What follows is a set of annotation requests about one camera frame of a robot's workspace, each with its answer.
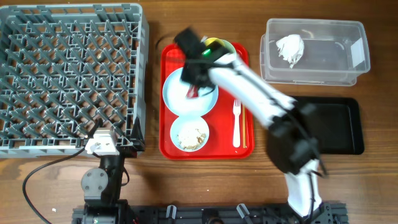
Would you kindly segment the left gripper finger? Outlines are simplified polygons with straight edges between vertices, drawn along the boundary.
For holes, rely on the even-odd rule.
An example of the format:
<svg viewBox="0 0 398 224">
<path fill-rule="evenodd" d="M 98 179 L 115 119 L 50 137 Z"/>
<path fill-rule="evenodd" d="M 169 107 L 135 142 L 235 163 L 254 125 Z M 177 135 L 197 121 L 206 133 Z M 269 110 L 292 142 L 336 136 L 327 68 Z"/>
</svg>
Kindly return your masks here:
<svg viewBox="0 0 398 224">
<path fill-rule="evenodd" d="M 137 116 L 134 120 L 132 131 L 130 135 L 130 141 L 133 144 L 144 144 L 144 135 L 141 131 L 141 122 L 139 117 Z"/>
<path fill-rule="evenodd" d="M 95 121 L 95 125 L 94 125 L 94 126 L 90 129 L 90 131 L 88 132 L 88 136 L 89 136 L 89 137 L 93 137 L 95 131 L 96 131 L 98 128 L 101 128 L 102 126 L 103 126 L 103 120 L 102 120 L 101 118 L 98 118 L 98 119 Z"/>
</svg>

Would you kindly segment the red snack wrapper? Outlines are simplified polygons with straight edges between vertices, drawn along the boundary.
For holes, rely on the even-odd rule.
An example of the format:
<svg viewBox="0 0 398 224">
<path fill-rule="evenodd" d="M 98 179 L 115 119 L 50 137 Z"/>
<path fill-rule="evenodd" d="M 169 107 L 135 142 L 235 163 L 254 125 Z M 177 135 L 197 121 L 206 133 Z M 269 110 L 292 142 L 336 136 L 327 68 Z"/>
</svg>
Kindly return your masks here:
<svg viewBox="0 0 398 224">
<path fill-rule="evenodd" d="M 194 98 L 198 98 L 199 97 L 199 87 L 197 87 L 196 85 L 190 85 L 190 87 L 188 88 L 188 92 L 186 94 L 186 98 L 187 99 L 194 99 Z"/>
</svg>

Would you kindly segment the small light blue bowl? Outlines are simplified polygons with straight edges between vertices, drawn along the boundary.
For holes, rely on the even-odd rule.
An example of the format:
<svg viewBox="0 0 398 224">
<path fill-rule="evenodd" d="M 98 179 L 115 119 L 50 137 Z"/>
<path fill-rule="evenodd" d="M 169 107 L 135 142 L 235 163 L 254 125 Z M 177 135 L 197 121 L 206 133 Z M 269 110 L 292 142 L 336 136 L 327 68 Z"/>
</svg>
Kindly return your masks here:
<svg viewBox="0 0 398 224">
<path fill-rule="evenodd" d="M 170 138 L 175 147 L 179 150 L 183 151 L 182 148 L 178 145 L 177 134 L 183 128 L 197 128 L 206 133 L 207 137 L 201 147 L 199 147 L 196 151 L 200 150 L 208 141 L 210 136 L 210 129 L 208 127 L 207 122 L 200 116 L 193 117 L 178 117 L 171 125 L 170 128 Z"/>
</svg>

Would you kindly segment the leftover rice with scraps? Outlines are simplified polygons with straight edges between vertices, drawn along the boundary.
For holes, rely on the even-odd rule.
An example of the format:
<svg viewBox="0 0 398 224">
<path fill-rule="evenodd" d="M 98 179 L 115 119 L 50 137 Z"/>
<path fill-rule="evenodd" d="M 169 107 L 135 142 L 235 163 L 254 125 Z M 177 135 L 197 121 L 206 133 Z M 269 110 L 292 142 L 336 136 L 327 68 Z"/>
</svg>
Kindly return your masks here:
<svg viewBox="0 0 398 224">
<path fill-rule="evenodd" d="M 178 145 L 183 151 L 196 151 L 201 147 L 207 135 L 197 128 L 183 128 L 177 134 Z"/>
</svg>

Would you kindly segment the white napkin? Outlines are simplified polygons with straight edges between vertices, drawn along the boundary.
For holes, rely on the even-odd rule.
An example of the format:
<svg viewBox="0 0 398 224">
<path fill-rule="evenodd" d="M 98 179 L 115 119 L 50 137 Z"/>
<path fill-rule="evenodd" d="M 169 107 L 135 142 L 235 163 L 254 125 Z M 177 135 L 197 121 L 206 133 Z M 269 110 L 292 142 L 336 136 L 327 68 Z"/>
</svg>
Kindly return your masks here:
<svg viewBox="0 0 398 224">
<path fill-rule="evenodd" d="M 304 52 L 304 42 L 298 34 L 291 34 L 281 38 L 276 42 L 279 56 L 289 63 L 289 67 L 294 65 L 302 58 Z"/>
</svg>

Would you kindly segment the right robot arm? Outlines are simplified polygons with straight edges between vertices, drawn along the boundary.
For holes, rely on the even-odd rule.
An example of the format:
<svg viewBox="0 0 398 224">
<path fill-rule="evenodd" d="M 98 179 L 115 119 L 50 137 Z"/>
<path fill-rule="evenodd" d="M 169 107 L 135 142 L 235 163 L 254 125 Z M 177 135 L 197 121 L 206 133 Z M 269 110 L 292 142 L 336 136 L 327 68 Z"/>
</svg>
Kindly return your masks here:
<svg viewBox="0 0 398 224">
<path fill-rule="evenodd" d="M 240 58 L 218 44 L 182 47 L 184 82 L 218 86 L 240 100 L 268 130 L 267 155 L 285 175 L 288 204 L 309 223 L 322 204 L 317 177 L 327 174 L 320 158 L 317 109 L 268 85 Z"/>
</svg>

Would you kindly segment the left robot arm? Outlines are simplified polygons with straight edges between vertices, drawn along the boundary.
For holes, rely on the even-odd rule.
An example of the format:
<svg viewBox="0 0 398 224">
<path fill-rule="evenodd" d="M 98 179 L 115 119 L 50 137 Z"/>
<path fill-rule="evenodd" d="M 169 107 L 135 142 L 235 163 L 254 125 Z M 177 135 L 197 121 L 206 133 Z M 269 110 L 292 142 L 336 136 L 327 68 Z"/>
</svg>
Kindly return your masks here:
<svg viewBox="0 0 398 224">
<path fill-rule="evenodd" d="M 81 179 L 85 205 L 81 217 L 73 218 L 73 223 L 139 223 L 127 200 L 120 198 L 123 174 L 127 172 L 124 161 L 136 158 L 145 146 L 139 118 L 134 120 L 131 137 L 131 146 L 118 146 L 116 129 L 104 128 L 102 119 L 86 134 L 84 150 L 98 156 L 100 163 Z"/>
</svg>

